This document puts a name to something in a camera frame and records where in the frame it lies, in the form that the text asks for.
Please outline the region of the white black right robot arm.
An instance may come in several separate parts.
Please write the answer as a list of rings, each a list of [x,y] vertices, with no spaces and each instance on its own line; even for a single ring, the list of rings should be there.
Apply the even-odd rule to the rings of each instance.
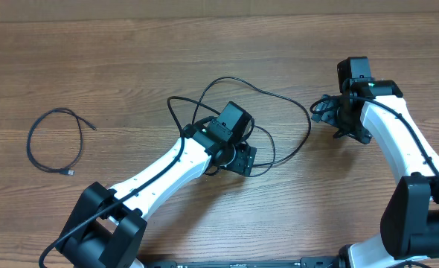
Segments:
[[[405,267],[439,258],[439,155],[432,149],[392,80],[346,79],[339,96],[323,95],[313,120],[367,144],[375,139],[397,186],[375,236],[345,246],[337,267]]]

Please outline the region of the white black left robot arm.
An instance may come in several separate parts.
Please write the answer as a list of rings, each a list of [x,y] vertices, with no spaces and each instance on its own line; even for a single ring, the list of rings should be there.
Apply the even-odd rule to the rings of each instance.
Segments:
[[[216,166],[251,173],[256,150],[246,126],[213,120],[188,124],[173,147],[134,177],[105,188],[95,182],[80,195],[56,250],[75,267],[142,267],[137,254],[147,221],[183,185]]]

